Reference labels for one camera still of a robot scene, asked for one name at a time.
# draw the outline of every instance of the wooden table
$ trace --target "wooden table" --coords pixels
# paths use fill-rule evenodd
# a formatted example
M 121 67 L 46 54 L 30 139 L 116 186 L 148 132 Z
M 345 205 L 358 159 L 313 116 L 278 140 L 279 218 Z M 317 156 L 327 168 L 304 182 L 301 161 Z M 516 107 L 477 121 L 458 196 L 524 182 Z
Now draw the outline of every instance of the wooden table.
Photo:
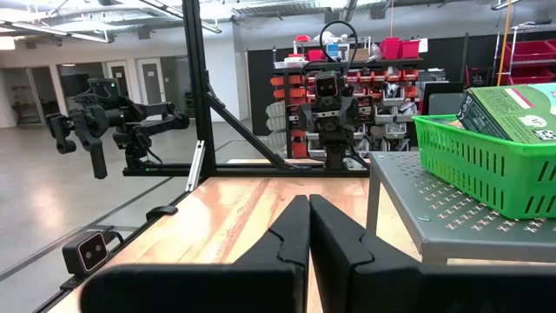
M 124 263 L 232 263 L 299 194 L 321 194 L 358 223 L 366 222 L 366 178 L 211 177 L 177 205 L 178 213 L 162 217 L 104 268 Z M 405 240 L 411 243 L 408 236 Z M 308 312 L 321 312 L 312 268 L 309 275 Z M 80 292 L 77 288 L 50 312 L 78 312 Z

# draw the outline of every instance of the concrete floor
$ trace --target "concrete floor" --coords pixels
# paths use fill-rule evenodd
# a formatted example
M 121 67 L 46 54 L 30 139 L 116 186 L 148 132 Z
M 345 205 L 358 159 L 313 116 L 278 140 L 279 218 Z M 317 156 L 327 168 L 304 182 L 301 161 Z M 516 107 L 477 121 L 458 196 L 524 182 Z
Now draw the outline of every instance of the concrete floor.
M 244 124 L 250 128 L 249 120 Z M 262 156 L 226 123 L 213 123 L 216 159 Z M 190 163 L 195 127 L 153 137 L 152 150 L 165 163 Z M 70 278 L 61 248 L 99 225 L 115 225 L 128 236 L 145 213 L 180 195 L 186 177 L 123 177 L 123 151 L 103 137 L 109 175 L 93 177 L 90 158 L 77 151 L 61 156 L 43 126 L 0 130 L 0 306 L 30 312 Z

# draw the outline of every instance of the green plastic basket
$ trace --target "green plastic basket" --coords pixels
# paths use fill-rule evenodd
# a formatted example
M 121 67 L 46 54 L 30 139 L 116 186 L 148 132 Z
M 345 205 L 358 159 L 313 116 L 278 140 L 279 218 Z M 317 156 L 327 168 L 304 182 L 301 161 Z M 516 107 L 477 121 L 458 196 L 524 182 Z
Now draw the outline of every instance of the green plastic basket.
M 556 217 L 556 144 L 522 144 L 414 117 L 423 167 L 508 218 Z

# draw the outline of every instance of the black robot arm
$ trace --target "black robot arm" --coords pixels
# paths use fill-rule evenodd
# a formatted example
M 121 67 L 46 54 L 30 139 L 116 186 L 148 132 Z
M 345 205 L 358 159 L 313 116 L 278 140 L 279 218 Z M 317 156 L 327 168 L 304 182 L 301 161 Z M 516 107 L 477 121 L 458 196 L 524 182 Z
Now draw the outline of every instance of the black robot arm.
M 147 155 L 152 144 L 149 137 L 189 127 L 189 117 L 173 103 L 138 104 L 126 97 L 114 97 L 118 92 L 117 84 L 114 89 L 115 80 L 89 80 L 89 83 L 93 90 L 98 90 L 99 85 L 104 90 L 111 87 L 110 98 L 91 94 L 83 108 L 71 109 L 67 116 L 46 116 L 46 121 L 61 154 L 76 150 L 75 142 L 66 139 L 72 130 L 75 131 L 83 148 L 90 153 L 95 178 L 103 179 L 108 175 L 101 140 L 108 128 L 116 127 L 114 140 L 119 149 L 126 150 L 128 168 L 134 169 L 145 165 L 141 157 Z M 141 123 L 147 117 L 159 115 L 162 115 L 162 121 Z

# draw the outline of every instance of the green box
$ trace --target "green box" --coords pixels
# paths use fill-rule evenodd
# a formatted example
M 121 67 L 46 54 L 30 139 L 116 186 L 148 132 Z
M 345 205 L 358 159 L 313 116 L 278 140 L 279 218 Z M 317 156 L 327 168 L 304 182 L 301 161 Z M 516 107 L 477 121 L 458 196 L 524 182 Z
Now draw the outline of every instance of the green box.
M 556 143 L 556 83 L 471 88 L 457 116 L 476 133 L 516 143 Z

